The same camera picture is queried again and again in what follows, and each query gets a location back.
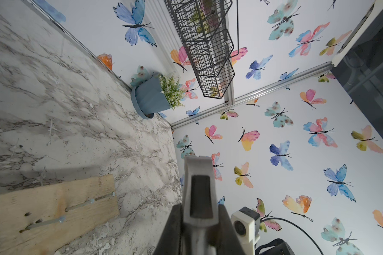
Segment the blue pot green plant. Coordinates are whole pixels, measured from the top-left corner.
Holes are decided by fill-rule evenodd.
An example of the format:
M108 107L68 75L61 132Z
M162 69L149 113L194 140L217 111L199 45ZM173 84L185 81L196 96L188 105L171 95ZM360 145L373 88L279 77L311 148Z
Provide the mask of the blue pot green plant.
M138 115L149 120L156 113L183 106L185 92L176 76L158 74L132 89L131 100Z

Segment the wooden board with holes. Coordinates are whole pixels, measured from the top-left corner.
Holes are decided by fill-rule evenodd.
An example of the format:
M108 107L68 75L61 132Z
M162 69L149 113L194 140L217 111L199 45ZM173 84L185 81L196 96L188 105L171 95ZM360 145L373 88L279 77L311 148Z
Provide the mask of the wooden board with holes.
M116 193L112 174L0 194L0 255L52 255L94 228L118 216L115 197L69 212L89 199ZM19 233L26 226L65 216L63 223Z

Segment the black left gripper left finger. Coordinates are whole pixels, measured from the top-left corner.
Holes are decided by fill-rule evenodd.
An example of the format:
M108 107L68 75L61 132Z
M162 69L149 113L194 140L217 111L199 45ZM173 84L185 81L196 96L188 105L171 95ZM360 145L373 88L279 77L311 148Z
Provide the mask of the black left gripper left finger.
M154 255L179 255L181 253L183 211L182 205L174 205L169 214Z

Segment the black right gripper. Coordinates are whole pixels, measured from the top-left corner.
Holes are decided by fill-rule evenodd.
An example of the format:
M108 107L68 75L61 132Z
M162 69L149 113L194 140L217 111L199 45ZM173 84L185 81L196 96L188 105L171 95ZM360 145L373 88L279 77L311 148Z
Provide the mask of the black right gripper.
M295 255L295 253L283 239L274 239L256 248L255 255Z

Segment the left steel nail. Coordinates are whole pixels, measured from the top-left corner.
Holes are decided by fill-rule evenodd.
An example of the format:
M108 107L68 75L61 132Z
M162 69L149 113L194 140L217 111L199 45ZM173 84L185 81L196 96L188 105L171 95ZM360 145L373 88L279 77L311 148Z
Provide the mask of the left steel nail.
M34 224L30 224L30 225L26 226L24 229L20 230L19 233L23 233L23 232L31 230L33 228L43 227L43 226L47 226L47 225L51 225L51 224L63 223L63 222L65 222L65 220L66 220L66 217L61 216L59 218L45 221L45 222L39 221L38 223L34 223Z

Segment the dark steel nail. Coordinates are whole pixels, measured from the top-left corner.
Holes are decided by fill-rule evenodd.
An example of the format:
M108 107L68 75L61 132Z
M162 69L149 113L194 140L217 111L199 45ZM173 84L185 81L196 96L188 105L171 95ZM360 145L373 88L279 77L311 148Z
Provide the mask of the dark steel nail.
M103 195L103 196L95 198L94 201L99 201L99 200L102 200L102 199L111 198L111 197L115 197L115 196L116 196L116 193L115 192L111 192L109 194L106 194L106 195Z

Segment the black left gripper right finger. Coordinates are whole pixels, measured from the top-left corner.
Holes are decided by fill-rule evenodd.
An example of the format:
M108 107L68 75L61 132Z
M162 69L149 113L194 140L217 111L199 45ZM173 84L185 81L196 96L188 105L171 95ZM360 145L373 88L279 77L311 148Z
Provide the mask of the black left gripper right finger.
M218 255L245 255L224 205L218 206Z

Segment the orange handled claw hammer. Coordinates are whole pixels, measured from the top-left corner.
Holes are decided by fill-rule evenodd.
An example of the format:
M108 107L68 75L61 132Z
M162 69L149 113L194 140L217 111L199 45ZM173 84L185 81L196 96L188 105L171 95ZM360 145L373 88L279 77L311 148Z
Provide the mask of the orange handled claw hammer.
M183 254L216 255L219 213L212 159L185 156L183 191Z

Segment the middle steel nail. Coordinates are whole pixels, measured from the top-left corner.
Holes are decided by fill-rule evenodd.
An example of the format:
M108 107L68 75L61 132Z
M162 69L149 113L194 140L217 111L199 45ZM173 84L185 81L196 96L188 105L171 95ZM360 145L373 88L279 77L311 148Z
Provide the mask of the middle steel nail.
M75 210L75 209L78 209L78 208L81 208L81 207L85 207L85 206L88 206L88 205L92 205L93 203L95 202L95 199L89 199L83 203L80 203L80 204L77 204L77 205L74 205L74 206L70 206L70 207L67 207L65 209L65 212L69 212L69 211L72 211L72 210Z

